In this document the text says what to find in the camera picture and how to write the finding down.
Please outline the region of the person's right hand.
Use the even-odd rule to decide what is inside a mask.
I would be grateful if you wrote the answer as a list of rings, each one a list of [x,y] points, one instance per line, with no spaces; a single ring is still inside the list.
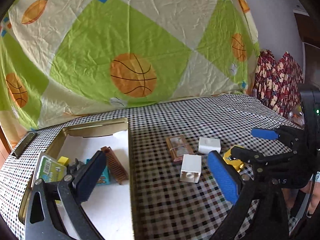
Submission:
[[[320,200],[319,182],[315,182],[313,190],[311,190],[311,188],[312,188],[312,181],[309,181],[305,187],[300,189],[301,191],[311,195],[311,200],[310,200],[310,204],[308,207],[308,213],[310,215],[312,215],[314,213],[314,211],[317,208],[317,205],[319,204],[319,200]]]

